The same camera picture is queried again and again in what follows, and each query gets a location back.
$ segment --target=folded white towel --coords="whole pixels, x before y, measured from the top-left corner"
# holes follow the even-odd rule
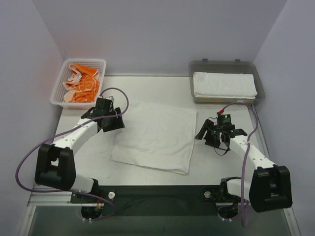
[[[195,72],[193,88],[196,97],[254,99],[257,95],[251,74]]]
[[[131,103],[123,116],[112,160],[188,174],[196,111],[154,103]]]

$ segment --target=orange and white patterned cloth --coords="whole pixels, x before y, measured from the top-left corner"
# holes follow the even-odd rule
[[[63,82],[68,91],[63,97],[65,102],[94,102],[99,89],[99,71],[79,64],[70,64],[72,76]]]

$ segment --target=laundry basket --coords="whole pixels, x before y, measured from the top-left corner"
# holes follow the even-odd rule
[[[69,65],[75,63],[80,65],[86,65],[89,67],[93,67],[98,69],[99,71],[99,89],[97,92],[97,96],[99,96],[102,84],[104,80],[106,61],[102,59],[68,59],[63,63],[61,70],[59,72],[58,78],[56,80],[53,92],[50,97],[50,102],[54,105],[62,106],[66,109],[89,109],[94,107],[96,104],[96,99],[94,102],[87,103],[75,103],[75,102],[64,102],[63,96],[67,93],[67,90],[63,87],[63,82],[72,76],[72,72],[69,69]]]

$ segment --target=purple cable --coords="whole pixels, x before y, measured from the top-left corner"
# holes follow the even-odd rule
[[[126,108],[124,109],[124,111],[122,111],[120,114],[117,114],[117,115],[101,116],[101,117],[93,118],[93,119],[91,119],[91,120],[89,120],[89,121],[87,121],[87,122],[84,122],[82,125],[79,125],[79,126],[77,126],[77,127],[74,127],[74,128],[72,128],[72,129],[70,129],[70,130],[68,130],[68,131],[63,132],[63,133],[56,134],[55,136],[53,136],[53,137],[51,137],[51,138],[49,138],[49,139],[46,139],[46,140],[40,142],[40,143],[39,143],[38,145],[36,145],[35,147],[33,147],[33,148],[23,157],[23,159],[20,161],[20,163],[19,163],[19,165],[18,165],[18,167],[16,168],[16,171],[15,171],[15,181],[16,181],[16,183],[17,183],[21,188],[23,188],[23,189],[26,190],[26,191],[35,192],[35,193],[54,193],[54,192],[62,192],[62,190],[58,190],[58,189],[55,189],[55,190],[35,190],[35,189],[31,189],[31,188],[25,187],[25,186],[21,183],[21,181],[20,181],[20,179],[19,179],[19,172],[20,172],[20,169],[21,169],[23,163],[26,161],[26,159],[27,159],[37,148],[39,148],[39,147],[40,147],[41,145],[43,145],[44,143],[46,143],[46,142],[48,142],[48,141],[50,141],[50,140],[53,140],[54,138],[60,137],[60,136],[62,136],[62,135],[71,133],[71,132],[73,132],[73,131],[75,131],[75,130],[81,128],[82,126],[84,126],[84,125],[86,125],[86,124],[88,124],[88,123],[90,123],[90,122],[92,122],[92,121],[95,121],[95,120],[98,120],[98,119],[103,119],[103,118],[115,118],[115,117],[119,117],[119,116],[123,115],[123,114],[128,110],[128,107],[129,107],[129,99],[128,99],[128,97],[127,97],[127,95],[125,94],[124,91],[122,91],[122,90],[119,89],[119,88],[107,88],[107,89],[105,89],[104,91],[101,92],[100,96],[102,96],[103,93],[105,93],[106,91],[111,90],[111,89],[117,90],[117,91],[121,92],[121,93],[125,96],[126,101],[127,101],[127,105],[126,105]],[[95,198],[100,199],[100,200],[102,200],[103,202],[105,202],[105,203],[107,203],[107,204],[109,204],[109,205],[115,207],[115,205],[113,205],[110,201],[108,201],[108,200],[106,200],[106,199],[104,199],[104,198],[101,198],[101,197],[99,197],[99,196],[96,196],[96,195],[93,195],[93,194],[89,194],[89,193],[83,193],[83,192],[79,192],[79,194],[86,195],[86,196],[90,196],[90,197],[95,197]]]
[[[256,130],[258,129],[258,125],[259,125],[259,120],[258,120],[258,116],[256,114],[256,112],[253,110],[253,108],[245,103],[242,102],[234,102],[231,104],[226,105],[225,107],[222,108],[222,110],[225,110],[227,107],[234,105],[234,104],[239,104],[239,105],[244,105],[246,106],[248,109],[250,109],[255,117],[255,122],[256,122],[256,126],[254,128],[254,130],[248,135],[247,137],[247,142],[251,139],[251,136],[256,132]],[[242,175],[241,175],[241,215],[242,215],[242,226],[246,227],[248,224],[248,208],[247,205],[248,203],[245,204],[244,206],[244,182],[245,182],[245,167],[246,167],[246,160],[247,160],[247,156],[248,153],[250,152],[250,148],[251,148],[251,144],[248,143],[247,144],[247,149],[244,155],[244,160],[243,160],[243,165],[242,165]]]

